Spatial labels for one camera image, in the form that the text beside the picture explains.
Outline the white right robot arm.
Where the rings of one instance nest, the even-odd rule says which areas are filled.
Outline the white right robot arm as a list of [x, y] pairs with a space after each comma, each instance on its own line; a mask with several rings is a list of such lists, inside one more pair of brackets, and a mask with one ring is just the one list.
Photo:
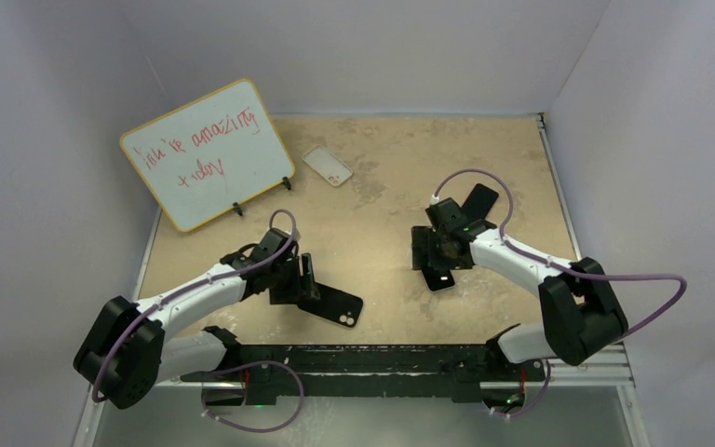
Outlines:
[[495, 191], [470, 194], [463, 204], [446, 198], [426, 208], [427, 225], [411, 229], [411, 267], [431, 291], [454, 285], [455, 270], [483, 267], [511, 280], [538, 300], [542, 321], [517, 324], [488, 342], [488, 372], [507, 379], [522, 362], [556, 358], [577, 366], [615, 342], [628, 330], [627, 317], [601, 265], [584, 258], [572, 263], [574, 275], [559, 271], [542, 255], [532, 260], [512, 250], [486, 217], [497, 201]]

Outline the black phone case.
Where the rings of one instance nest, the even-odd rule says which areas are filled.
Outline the black phone case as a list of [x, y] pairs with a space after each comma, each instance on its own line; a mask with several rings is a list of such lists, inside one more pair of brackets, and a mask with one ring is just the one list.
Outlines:
[[360, 297], [318, 282], [297, 302], [297, 307], [304, 312], [346, 328], [357, 324], [363, 305]]

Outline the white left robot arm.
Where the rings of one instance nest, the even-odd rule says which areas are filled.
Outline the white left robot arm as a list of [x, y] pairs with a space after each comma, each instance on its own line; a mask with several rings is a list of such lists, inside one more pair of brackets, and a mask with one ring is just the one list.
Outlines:
[[136, 302], [122, 296], [107, 301], [73, 361], [91, 385], [92, 401], [127, 409], [174, 376], [207, 371], [219, 381], [235, 377], [240, 356], [215, 335], [176, 336], [216, 310], [282, 284], [298, 239], [272, 228], [250, 245], [250, 254], [229, 253], [170, 291]]

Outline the black smartphone white edge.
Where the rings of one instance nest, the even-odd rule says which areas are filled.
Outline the black smartphone white edge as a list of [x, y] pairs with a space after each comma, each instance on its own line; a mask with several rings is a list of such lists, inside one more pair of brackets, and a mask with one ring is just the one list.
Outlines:
[[425, 285], [431, 292], [447, 290], [455, 285], [455, 279], [450, 270], [438, 270], [425, 267], [421, 270]]

